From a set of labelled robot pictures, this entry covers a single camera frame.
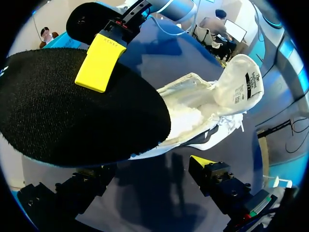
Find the desk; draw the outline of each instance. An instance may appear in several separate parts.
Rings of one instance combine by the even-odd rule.
[[[168,21],[170,32],[180,29]],[[208,51],[189,35],[179,38],[160,32],[147,21],[120,62],[140,73],[155,88],[195,72],[205,80],[219,78],[223,69]],[[96,197],[77,219],[105,232],[219,232],[228,216],[210,197],[205,198],[188,173],[189,157],[196,155],[224,161],[255,194],[262,186],[262,157],[253,123],[244,116],[245,132],[236,130],[207,151],[176,148],[164,155],[118,164],[117,176],[103,197]],[[42,165],[23,158],[26,184],[40,181],[54,190],[75,169]]]

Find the man sitting at desk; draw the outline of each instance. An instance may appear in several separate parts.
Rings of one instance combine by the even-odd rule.
[[[211,32],[211,36],[214,41],[217,43],[223,44],[218,51],[218,55],[220,59],[223,59],[225,55],[227,55],[227,59],[229,58],[232,47],[235,46],[234,43],[230,43],[229,41],[232,41],[233,38],[229,36],[229,34],[226,32],[226,27],[224,25],[226,18],[226,12],[224,10],[216,10],[216,17],[209,18],[205,17],[202,22],[199,24],[201,28],[209,29]]]

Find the person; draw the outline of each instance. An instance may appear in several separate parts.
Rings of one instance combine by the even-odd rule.
[[[44,48],[47,44],[49,44],[54,38],[58,36],[57,32],[50,33],[49,28],[45,27],[41,30],[42,42],[40,44],[40,48]]]
[[[232,38],[226,32],[226,27],[224,25],[226,18],[226,12],[224,10],[216,10],[216,17],[210,18],[205,17],[199,26],[201,28],[209,29],[211,31],[211,36],[215,38],[218,34],[227,40],[232,40]]]
[[[236,44],[233,43],[233,38],[226,32],[226,27],[224,25],[226,12],[224,10],[217,9],[216,17],[205,17],[199,26],[201,28],[209,29],[211,32],[211,36],[214,41],[217,43],[221,43],[221,47],[218,49],[218,56],[220,59],[223,59],[224,56],[227,55],[227,60],[231,55],[231,52],[235,49]]]

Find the yellow tip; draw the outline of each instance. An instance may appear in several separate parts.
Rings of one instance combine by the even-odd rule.
[[[203,159],[201,157],[198,156],[191,156],[192,158],[194,158],[202,167],[205,167],[205,165],[208,165],[210,163],[216,163],[214,161],[208,160],[208,159]]]

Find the screw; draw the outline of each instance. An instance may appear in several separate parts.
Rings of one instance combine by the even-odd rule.
[[[235,190],[232,191],[232,196],[233,196],[233,197],[236,197],[236,196],[237,196],[237,193],[236,193]]]
[[[246,191],[250,192],[250,191],[251,191],[251,188],[250,188],[250,187],[251,187],[251,184],[249,184],[249,183],[246,183],[246,184],[245,184],[245,190],[246,190]]]
[[[216,180],[217,180],[218,183],[221,183],[222,182],[222,177],[218,175],[218,176],[216,176]]]

